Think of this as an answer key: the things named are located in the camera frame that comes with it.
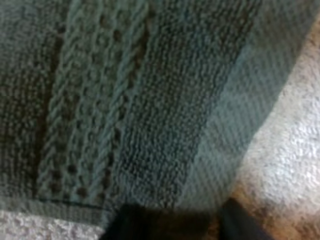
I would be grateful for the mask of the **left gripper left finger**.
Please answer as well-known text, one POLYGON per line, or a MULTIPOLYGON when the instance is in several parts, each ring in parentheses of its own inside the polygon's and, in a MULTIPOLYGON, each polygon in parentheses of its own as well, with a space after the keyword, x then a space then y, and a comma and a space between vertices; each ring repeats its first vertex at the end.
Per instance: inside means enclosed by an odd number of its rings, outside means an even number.
POLYGON ((163 240, 159 229, 161 212, 138 204, 124 204, 115 214, 101 240, 163 240))

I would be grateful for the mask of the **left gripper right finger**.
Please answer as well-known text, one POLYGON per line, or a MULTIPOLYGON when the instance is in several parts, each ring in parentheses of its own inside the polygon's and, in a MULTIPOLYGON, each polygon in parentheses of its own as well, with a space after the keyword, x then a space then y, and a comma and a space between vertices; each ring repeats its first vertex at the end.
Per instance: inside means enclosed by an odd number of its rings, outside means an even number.
POLYGON ((219 210, 220 240, 272 240, 261 225, 234 198, 229 198, 219 210))

